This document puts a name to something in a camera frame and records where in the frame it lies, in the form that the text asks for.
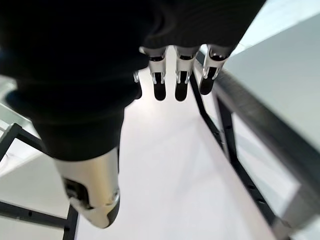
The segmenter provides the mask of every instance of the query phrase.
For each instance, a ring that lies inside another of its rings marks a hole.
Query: robotic arm
[[[149,66],[166,97],[166,49],[177,53],[175,97],[187,96],[196,54],[208,45],[200,92],[264,0],[7,1],[0,8],[0,73],[17,82],[6,100],[31,119],[54,157],[73,207],[99,228],[120,207],[119,145],[124,109]]]

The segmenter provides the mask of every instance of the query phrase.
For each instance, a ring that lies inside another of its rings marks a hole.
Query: white table surface
[[[202,120],[191,88],[175,100],[176,57],[167,52],[167,97],[142,98],[125,111],[117,219],[107,229],[79,218],[77,240],[273,240],[269,227]]]

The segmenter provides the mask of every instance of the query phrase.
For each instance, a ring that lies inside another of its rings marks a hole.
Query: black fabric sleeve
[[[149,0],[1,4],[0,73],[17,82],[6,100],[32,120],[51,156],[80,161],[119,145],[154,20]]]

